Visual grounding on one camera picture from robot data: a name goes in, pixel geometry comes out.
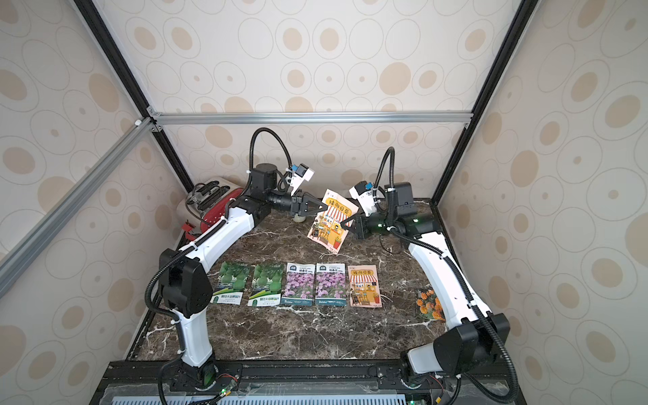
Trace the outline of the orange marigold seed packet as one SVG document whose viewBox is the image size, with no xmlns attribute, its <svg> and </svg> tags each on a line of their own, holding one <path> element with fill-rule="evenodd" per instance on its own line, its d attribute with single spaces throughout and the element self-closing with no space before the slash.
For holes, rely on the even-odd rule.
<svg viewBox="0 0 648 405">
<path fill-rule="evenodd" d="M 445 322 L 445 314 L 435 290 L 419 290 L 416 305 L 418 314 L 426 321 Z"/>
</svg>

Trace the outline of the pink cosmos flower seed packet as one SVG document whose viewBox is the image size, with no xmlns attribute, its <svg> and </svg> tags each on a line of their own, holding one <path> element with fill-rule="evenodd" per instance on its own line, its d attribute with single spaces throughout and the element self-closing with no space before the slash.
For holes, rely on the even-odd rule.
<svg viewBox="0 0 648 405">
<path fill-rule="evenodd" d="M 314 264 L 288 263 L 281 305 L 313 306 L 315 273 Z"/>
</svg>

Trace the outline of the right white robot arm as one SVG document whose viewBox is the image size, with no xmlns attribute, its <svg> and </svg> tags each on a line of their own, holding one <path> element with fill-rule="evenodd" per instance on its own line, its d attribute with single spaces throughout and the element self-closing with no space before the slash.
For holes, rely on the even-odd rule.
<svg viewBox="0 0 648 405">
<path fill-rule="evenodd" d="M 450 376 L 470 381 L 496 403 L 514 403 L 520 383 L 505 343 L 511 330 L 505 315 L 494 314 L 477 295 L 452 256 L 440 220 L 420 213 L 414 204 L 412 187 L 401 182 L 384 188 L 386 207 L 381 208 L 377 188 L 361 181 L 349 190 L 361 211 L 341 226 L 359 239 L 372 235 L 394 236 L 425 272 L 444 312 L 447 330 L 431 344 L 404 352 L 401 379 L 416 388 L 428 376 Z M 508 391 L 490 391 L 474 376 L 481 366 L 501 362 L 506 366 Z"/>
</svg>

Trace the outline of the green fruit seed packet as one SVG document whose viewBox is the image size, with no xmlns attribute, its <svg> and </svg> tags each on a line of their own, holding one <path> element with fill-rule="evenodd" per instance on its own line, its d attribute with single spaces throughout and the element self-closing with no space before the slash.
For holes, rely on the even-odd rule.
<svg viewBox="0 0 648 405">
<path fill-rule="evenodd" d="M 255 266 L 251 282 L 250 307 L 278 306 L 281 303 L 285 266 L 281 263 L 260 263 Z"/>
<path fill-rule="evenodd" d="M 223 262 L 211 303 L 240 305 L 251 270 L 252 266 L 246 263 Z"/>
</svg>

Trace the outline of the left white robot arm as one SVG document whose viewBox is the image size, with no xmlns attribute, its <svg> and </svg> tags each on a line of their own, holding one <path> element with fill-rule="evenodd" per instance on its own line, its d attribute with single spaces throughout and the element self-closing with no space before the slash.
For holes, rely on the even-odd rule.
<svg viewBox="0 0 648 405">
<path fill-rule="evenodd" d="M 300 190 L 313 175 L 306 165 L 292 165 L 283 175 L 270 163 L 251 168 L 241 195 L 227 203 L 213 226 L 182 249 L 168 249 L 160 256 L 160 269 L 148 283 L 144 302 L 152 312 L 171 318 L 179 338 L 181 368 L 199 384 L 206 386 L 217 371 L 207 329 L 206 313 L 213 296 L 207 272 L 273 209 L 300 217 L 325 212 L 322 200 Z"/>
</svg>

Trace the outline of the pink illustrated sunflower seed packet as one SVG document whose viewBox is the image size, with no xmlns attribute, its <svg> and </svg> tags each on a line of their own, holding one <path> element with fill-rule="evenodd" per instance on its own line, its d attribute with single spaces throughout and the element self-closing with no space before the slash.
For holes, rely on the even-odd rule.
<svg viewBox="0 0 648 405">
<path fill-rule="evenodd" d="M 381 292 L 375 265 L 349 267 L 349 299 L 352 307 L 381 308 Z"/>
</svg>

